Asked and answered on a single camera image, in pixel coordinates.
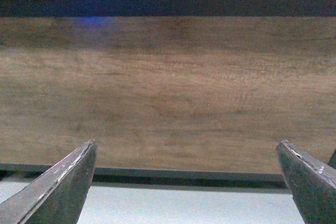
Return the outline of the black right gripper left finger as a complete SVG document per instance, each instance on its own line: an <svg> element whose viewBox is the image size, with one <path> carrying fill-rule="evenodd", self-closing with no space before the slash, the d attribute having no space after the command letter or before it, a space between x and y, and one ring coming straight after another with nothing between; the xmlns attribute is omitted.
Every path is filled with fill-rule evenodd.
<svg viewBox="0 0 336 224"><path fill-rule="evenodd" d="M2 202L1 223L77 223L96 159L96 141L85 142Z"/></svg>

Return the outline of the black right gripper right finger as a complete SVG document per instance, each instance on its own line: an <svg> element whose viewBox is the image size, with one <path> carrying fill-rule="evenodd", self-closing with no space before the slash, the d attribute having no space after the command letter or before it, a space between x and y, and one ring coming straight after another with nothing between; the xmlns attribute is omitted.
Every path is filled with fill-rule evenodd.
<svg viewBox="0 0 336 224"><path fill-rule="evenodd" d="M323 163L287 140L277 145L287 187L305 223L335 223L335 166Z"/></svg>

